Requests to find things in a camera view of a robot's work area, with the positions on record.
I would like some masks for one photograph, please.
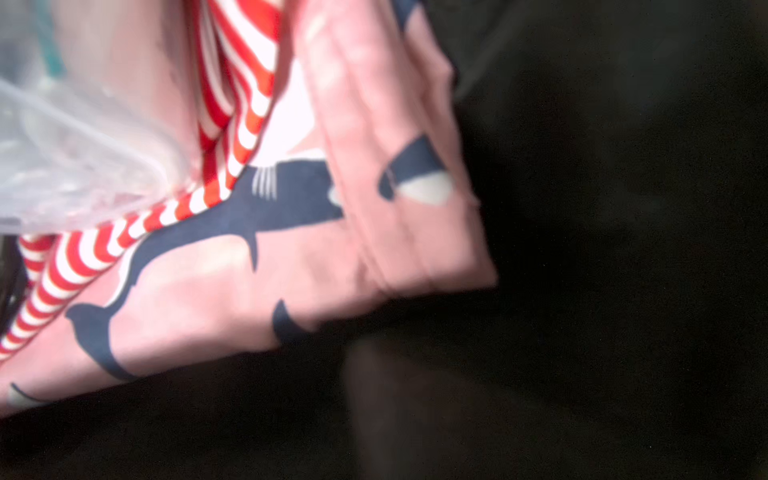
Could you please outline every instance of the red and white striped fabric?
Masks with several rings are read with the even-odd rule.
[[[88,230],[23,236],[28,294],[0,340],[9,359],[148,232],[226,200],[272,103],[282,2],[191,0],[203,183],[181,197]]]

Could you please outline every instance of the teal straw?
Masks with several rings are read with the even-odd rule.
[[[50,0],[35,0],[35,31],[43,54],[45,70],[51,78],[61,78],[67,73],[54,36],[53,15]]]

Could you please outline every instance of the transparent plastic wrap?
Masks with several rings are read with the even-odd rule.
[[[77,230],[199,179],[184,0],[0,0],[0,233]]]

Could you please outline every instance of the plastic packaging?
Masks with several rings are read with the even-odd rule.
[[[184,0],[0,0],[0,233],[77,230],[200,175]]]

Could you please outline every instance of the dark surface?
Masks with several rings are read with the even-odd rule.
[[[501,286],[18,415],[4,478],[759,478],[765,11],[431,0]]]

